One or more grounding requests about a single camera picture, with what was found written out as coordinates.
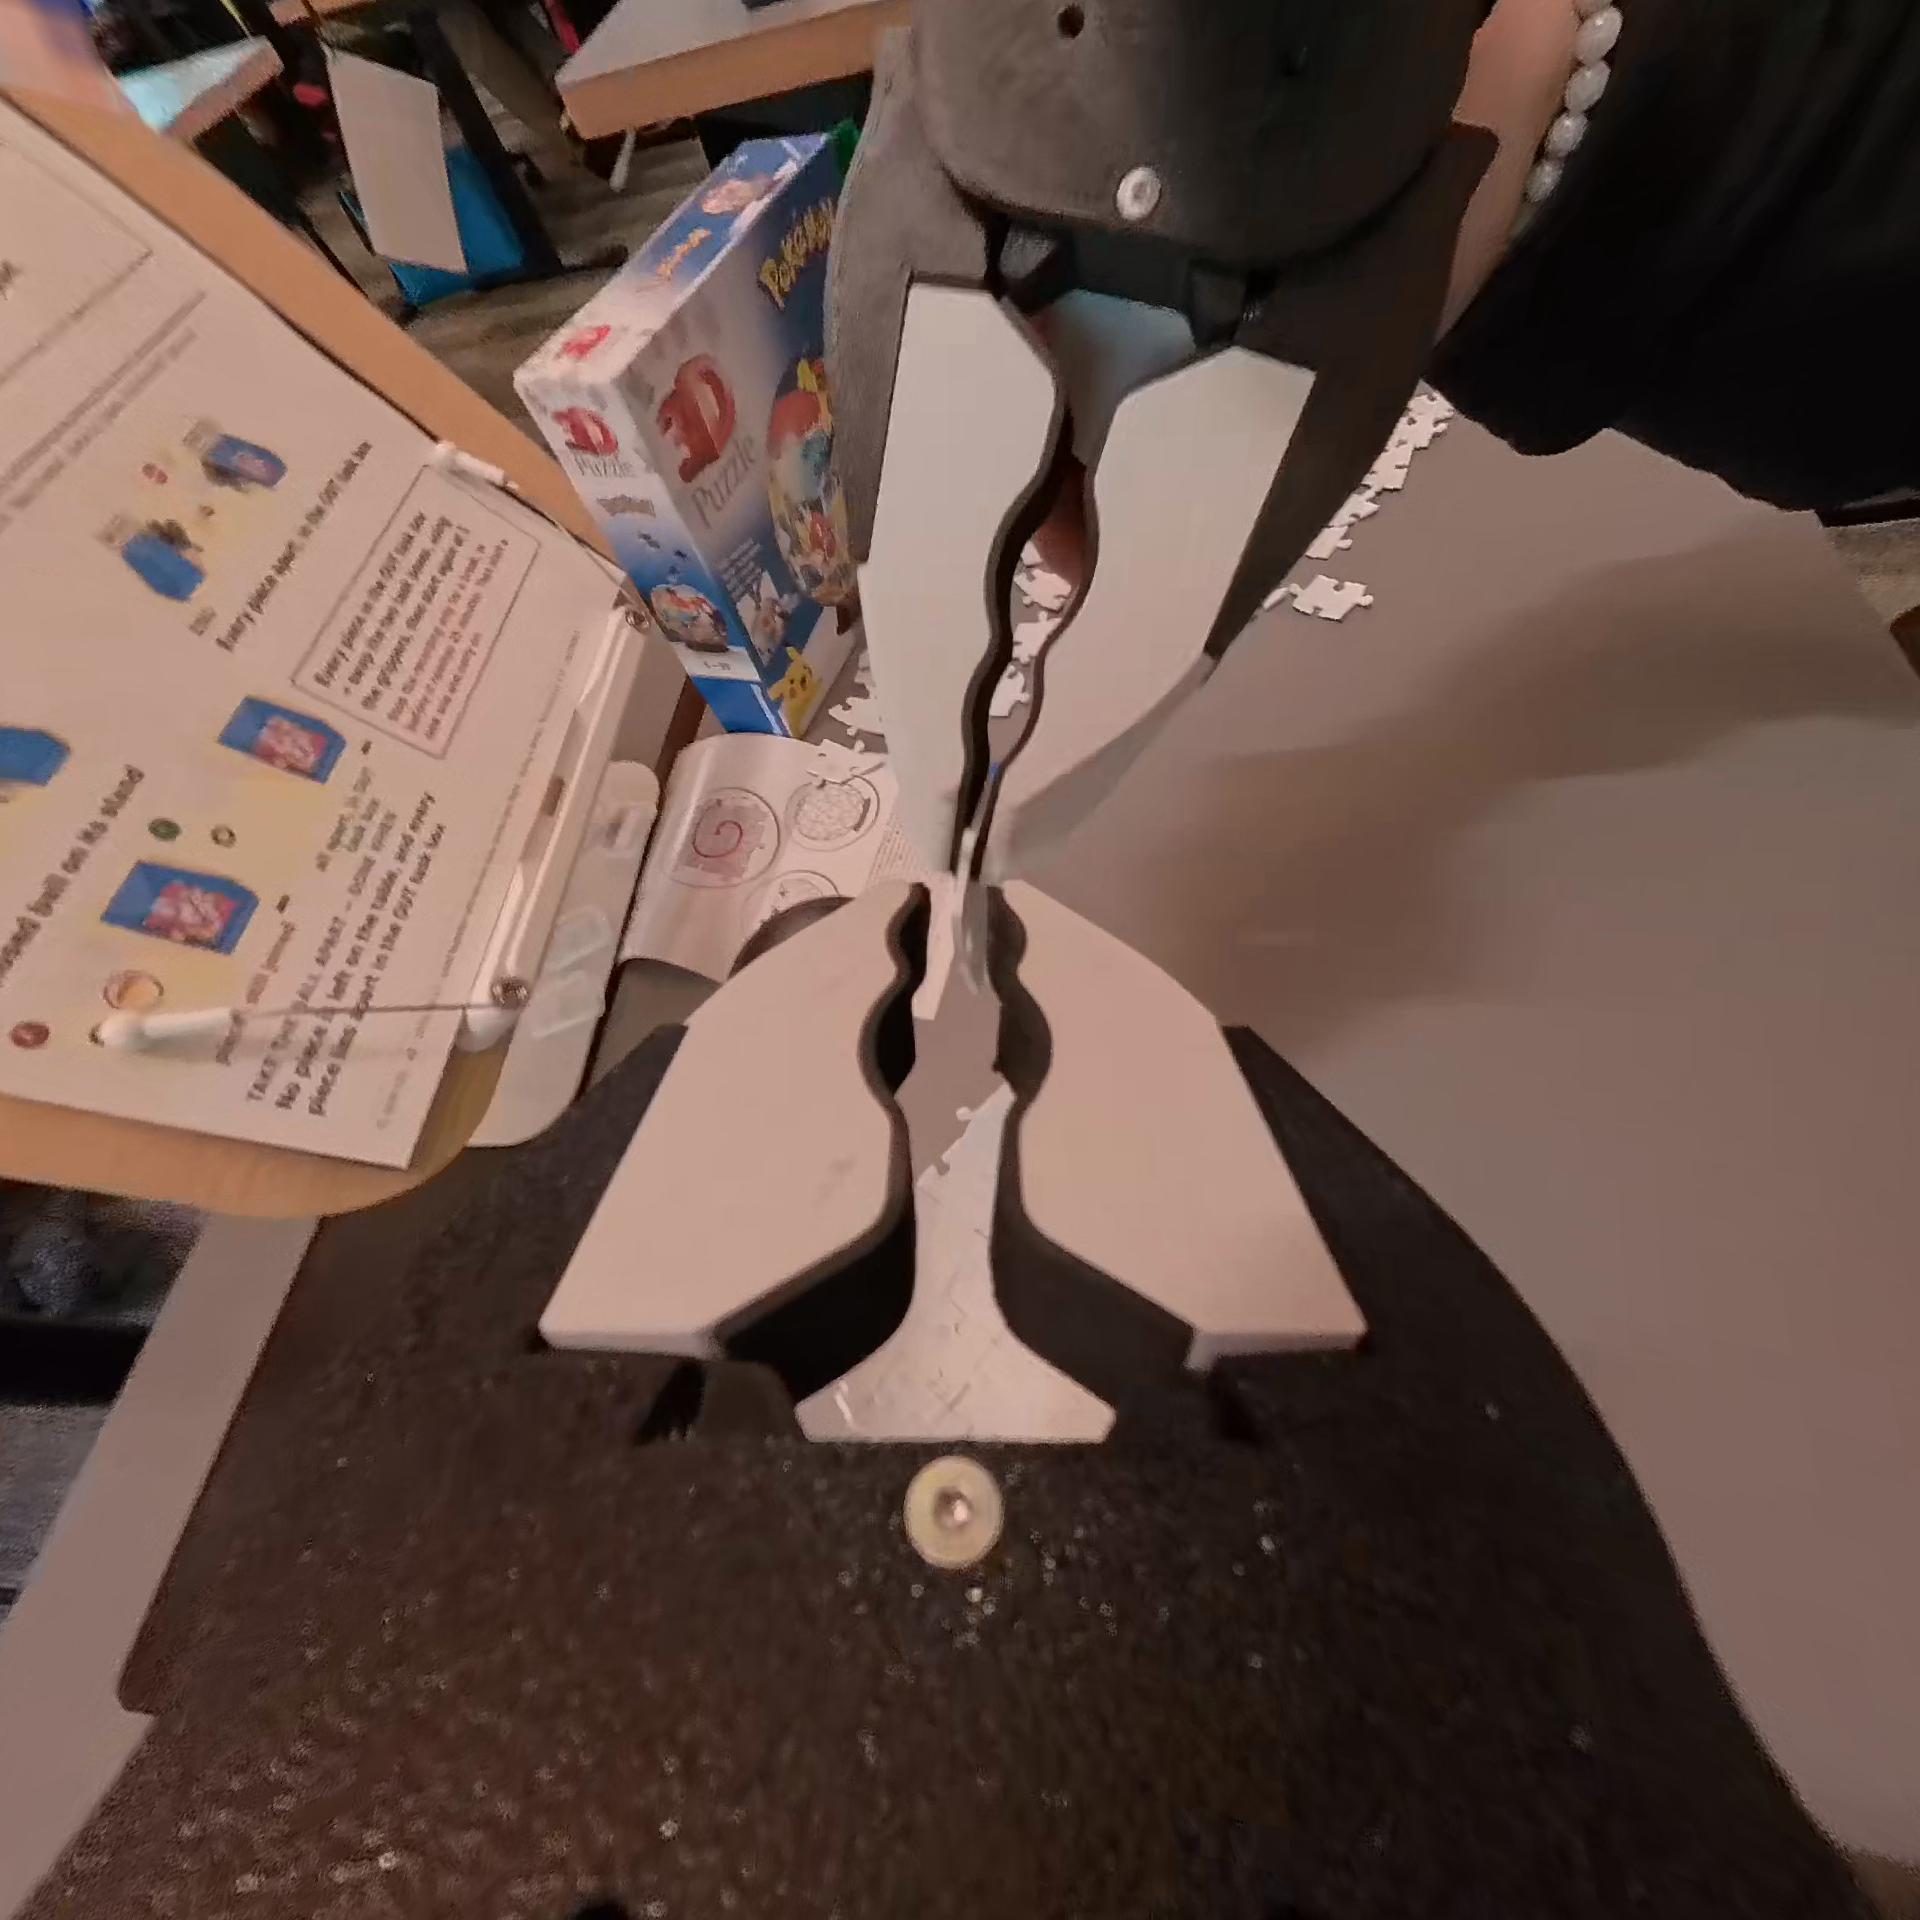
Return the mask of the white cardboard tray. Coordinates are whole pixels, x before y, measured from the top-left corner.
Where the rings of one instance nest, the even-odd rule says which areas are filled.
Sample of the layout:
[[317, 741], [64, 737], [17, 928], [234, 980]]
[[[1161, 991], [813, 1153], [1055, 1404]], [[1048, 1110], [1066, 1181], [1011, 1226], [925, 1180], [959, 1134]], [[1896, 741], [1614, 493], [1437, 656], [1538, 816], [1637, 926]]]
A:
[[517, 1019], [502, 1051], [492, 1102], [473, 1134], [475, 1145], [517, 1145], [535, 1139], [565, 1113], [587, 1082], [597, 1034], [612, 999], [612, 975], [645, 862], [621, 862], [597, 850], [597, 812], [598, 799], [593, 803], [588, 829], [561, 913], [593, 901], [606, 910], [616, 928], [619, 945], [608, 968], [602, 1015], [595, 1028], [579, 1025], [544, 1042], [517, 1035]]

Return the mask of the pile of puzzle pieces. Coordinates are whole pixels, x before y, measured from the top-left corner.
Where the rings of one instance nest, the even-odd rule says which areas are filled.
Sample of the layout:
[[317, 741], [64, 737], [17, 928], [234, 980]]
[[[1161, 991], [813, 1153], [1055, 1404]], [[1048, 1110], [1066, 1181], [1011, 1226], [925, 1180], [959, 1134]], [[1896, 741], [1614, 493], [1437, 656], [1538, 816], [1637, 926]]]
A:
[[[1309, 544], [1295, 570], [1265, 595], [1260, 610], [1286, 610], [1339, 621], [1371, 608], [1377, 599], [1375, 589], [1344, 575], [1340, 566], [1351, 559], [1362, 524], [1405, 489], [1419, 453], [1442, 437], [1455, 418], [1452, 401], [1429, 383], [1420, 383], [1357, 487]], [[1038, 662], [1064, 619], [1070, 587], [1079, 586], [1083, 570], [1083, 561], [1070, 557], [1068, 533], [1057, 530], [1055, 522], [1046, 524], [1040, 539], [1031, 539], [1021, 551], [1013, 586], [1013, 659], [988, 707], [994, 724], [1022, 715], [1032, 703]], [[864, 644], [857, 645], [852, 665], [842, 672], [834, 700], [824, 709], [823, 728], [826, 737], [841, 739], [854, 754], [886, 750], [889, 724]]]

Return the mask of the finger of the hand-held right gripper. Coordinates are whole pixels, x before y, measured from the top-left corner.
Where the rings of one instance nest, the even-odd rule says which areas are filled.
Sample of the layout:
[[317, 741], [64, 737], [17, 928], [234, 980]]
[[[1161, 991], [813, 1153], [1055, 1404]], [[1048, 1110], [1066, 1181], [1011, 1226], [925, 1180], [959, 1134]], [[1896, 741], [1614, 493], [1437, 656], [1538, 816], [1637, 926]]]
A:
[[1059, 374], [986, 289], [907, 295], [860, 599], [898, 821], [951, 871], [988, 769], [982, 700], [1002, 659], [1002, 563], [1059, 452]]
[[1211, 677], [1211, 637], [1314, 383], [1309, 367], [1232, 345], [1119, 401], [1093, 470], [1088, 578], [1037, 662], [982, 877], [1014, 877], [1087, 821]]

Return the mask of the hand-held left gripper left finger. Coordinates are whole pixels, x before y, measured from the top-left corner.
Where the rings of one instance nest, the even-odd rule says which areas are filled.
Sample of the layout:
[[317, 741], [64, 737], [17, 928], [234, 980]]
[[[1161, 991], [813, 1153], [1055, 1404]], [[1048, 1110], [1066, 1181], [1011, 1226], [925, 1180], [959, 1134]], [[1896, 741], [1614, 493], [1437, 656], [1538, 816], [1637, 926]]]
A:
[[876, 882], [675, 1032], [541, 1314], [550, 1347], [752, 1366], [798, 1406], [890, 1339], [929, 922], [925, 882]]

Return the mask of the black round puzzle stand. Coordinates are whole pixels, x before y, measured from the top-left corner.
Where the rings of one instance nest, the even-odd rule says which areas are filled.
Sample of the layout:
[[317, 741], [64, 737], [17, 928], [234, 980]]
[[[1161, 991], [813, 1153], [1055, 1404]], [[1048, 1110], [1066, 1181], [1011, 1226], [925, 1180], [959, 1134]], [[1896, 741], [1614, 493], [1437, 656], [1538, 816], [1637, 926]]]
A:
[[756, 924], [752, 933], [742, 942], [733, 957], [728, 980], [739, 977], [768, 951], [801, 937], [850, 904], [852, 900], [842, 894], [821, 894], [781, 905], [778, 912], [768, 913], [760, 924]]

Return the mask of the blue puzzle box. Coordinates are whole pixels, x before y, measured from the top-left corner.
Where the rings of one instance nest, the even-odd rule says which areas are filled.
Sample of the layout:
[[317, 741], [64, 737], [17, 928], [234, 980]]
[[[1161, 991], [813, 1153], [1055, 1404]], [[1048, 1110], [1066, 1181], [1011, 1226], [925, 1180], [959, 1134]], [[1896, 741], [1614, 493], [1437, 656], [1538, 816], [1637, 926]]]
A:
[[716, 721], [804, 737], [859, 617], [829, 134], [744, 139], [515, 374]]

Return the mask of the instruction sheet on clipboard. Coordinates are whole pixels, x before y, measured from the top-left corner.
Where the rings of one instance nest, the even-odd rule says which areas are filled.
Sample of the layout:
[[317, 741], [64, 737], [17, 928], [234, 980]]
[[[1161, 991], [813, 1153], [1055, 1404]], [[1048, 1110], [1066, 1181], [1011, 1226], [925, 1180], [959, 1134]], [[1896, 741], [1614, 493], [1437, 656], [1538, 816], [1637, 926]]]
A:
[[[363, 293], [342, 285], [320, 253], [201, 156], [150, 130], [133, 110], [84, 105], [53, 91], [5, 87], [5, 130], [37, 127], [84, 184], [108, 186], [202, 266], [243, 285], [308, 347], [423, 429], [502, 473], [485, 491], [517, 503], [543, 532], [593, 554], [612, 595], [627, 581], [605, 537], [571, 496], [565, 472], [492, 403], [449, 372]], [[435, 1103], [405, 1167], [337, 1153], [217, 1137], [129, 1116], [105, 1116], [18, 1096], [5, 1097], [5, 1178], [147, 1198], [243, 1218], [339, 1215], [399, 1198], [438, 1175], [480, 1125], [506, 1046], [453, 1049]]]

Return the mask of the white paper sheet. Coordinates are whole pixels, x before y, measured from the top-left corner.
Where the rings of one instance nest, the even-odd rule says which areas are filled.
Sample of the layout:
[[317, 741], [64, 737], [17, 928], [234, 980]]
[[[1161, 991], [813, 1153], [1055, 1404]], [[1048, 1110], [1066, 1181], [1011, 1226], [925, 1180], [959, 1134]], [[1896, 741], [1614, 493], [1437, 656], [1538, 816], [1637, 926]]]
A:
[[438, 90], [334, 47], [326, 78], [371, 250], [391, 264], [467, 275]]

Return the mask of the folded puzzle instruction leaflet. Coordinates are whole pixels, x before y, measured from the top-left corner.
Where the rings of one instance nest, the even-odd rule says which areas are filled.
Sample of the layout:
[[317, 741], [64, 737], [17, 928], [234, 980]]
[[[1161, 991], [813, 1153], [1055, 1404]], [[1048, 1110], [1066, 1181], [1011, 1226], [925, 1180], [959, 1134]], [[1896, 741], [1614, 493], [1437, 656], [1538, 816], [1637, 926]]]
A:
[[666, 784], [621, 960], [720, 982], [798, 904], [923, 882], [898, 799], [883, 751], [752, 732], [697, 739]]

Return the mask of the partly built white puzzle ball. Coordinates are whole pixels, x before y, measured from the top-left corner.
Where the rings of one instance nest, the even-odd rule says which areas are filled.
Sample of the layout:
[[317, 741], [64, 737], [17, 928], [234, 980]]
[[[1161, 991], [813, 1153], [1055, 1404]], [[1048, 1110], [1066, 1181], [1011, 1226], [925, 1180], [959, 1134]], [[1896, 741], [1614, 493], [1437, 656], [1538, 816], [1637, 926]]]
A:
[[798, 1406], [813, 1441], [1096, 1443], [1114, 1409], [1011, 1330], [993, 1273], [1001, 1147], [1013, 1089], [960, 1110], [915, 1186], [917, 1275], [896, 1332]]

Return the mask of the curved white puzzle piece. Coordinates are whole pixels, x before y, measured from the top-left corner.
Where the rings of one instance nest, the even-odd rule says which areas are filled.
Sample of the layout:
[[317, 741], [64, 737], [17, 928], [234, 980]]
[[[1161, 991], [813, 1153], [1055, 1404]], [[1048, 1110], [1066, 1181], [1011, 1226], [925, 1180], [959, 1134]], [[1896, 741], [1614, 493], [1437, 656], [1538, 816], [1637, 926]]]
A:
[[952, 868], [930, 879], [925, 972], [913, 998], [919, 1024], [932, 1025], [944, 1007], [949, 987], [960, 982], [981, 989], [991, 972], [991, 890], [982, 879], [986, 840], [993, 832], [1001, 761], [991, 758], [982, 786], [959, 835]]

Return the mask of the long wooden desk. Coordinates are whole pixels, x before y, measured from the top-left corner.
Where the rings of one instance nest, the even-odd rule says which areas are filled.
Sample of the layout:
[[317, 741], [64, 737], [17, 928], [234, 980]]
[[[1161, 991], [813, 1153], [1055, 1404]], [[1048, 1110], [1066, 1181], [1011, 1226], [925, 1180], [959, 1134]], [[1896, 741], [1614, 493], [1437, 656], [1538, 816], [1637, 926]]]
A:
[[114, 82], [150, 131], [193, 146], [282, 75], [276, 45], [265, 35], [247, 35], [184, 58], [136, 66]]

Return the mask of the person's right forearm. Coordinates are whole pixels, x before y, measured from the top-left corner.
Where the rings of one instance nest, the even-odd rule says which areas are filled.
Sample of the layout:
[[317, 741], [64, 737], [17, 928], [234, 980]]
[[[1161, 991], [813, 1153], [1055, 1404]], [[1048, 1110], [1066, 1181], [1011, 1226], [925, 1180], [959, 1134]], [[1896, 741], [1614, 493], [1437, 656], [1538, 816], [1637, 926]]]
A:
[[1617, 429], [1787, 511], [1919, 482], [1919, 6], [1622, 4], [1610, 80], [1431, 381], [1513, 450]]

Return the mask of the blue plastic bin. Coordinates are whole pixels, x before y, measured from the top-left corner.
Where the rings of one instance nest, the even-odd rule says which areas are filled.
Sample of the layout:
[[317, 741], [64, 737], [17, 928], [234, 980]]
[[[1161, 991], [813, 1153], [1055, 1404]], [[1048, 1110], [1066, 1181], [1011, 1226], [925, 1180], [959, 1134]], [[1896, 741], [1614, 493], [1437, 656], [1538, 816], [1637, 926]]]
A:
[[464, 270], [392, 260], [391, 275], [401, 300], [423, 310], [438, 302], [480, 291], [525, 267], [525, 250], [486, 169], [467, 146], [444, 149], [455, 224], [464, 252]]

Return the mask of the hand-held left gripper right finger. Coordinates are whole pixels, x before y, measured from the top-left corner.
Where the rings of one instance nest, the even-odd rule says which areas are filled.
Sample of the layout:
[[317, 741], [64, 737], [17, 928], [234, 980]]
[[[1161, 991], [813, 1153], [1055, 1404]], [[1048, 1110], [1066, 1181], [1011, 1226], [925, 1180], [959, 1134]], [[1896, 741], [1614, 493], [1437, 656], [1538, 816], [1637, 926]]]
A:
[[1368, 1333], [1251, 1069], [1277, 1058], [1031, 882], [986, 894], [1013, 1091], [991, 1230], [1022, 1347], [1113, 1414]]

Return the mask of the white sheet holder bar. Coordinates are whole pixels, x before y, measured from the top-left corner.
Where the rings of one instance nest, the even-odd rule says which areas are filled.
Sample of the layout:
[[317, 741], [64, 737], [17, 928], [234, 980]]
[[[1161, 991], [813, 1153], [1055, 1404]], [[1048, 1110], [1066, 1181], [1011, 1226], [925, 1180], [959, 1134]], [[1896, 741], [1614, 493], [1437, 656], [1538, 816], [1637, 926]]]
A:
[[486, 1051], [506, 1042], [527, 1007], [518, 1012], [497, 1007], [490, 1001], [494, 977], [520, 975], [533, 985], [533, 993], [541, 982], [645, 645], [640, 612], [625, 593], [608, 615], [588, 682], [573, 707], [556, 763], [515, 866], [480, 972], [460, 1007], [453, 1042], [459, 1053]]

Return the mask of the wood-edged grey table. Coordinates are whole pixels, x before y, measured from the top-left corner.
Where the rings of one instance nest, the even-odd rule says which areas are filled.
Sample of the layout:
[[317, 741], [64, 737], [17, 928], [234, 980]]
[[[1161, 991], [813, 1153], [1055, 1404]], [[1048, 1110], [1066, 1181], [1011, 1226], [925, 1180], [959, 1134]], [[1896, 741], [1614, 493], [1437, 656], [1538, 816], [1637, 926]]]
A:
[[873, 70], [909, 2], [621, 2], [556, 87], [587, 138], [640, 131]]

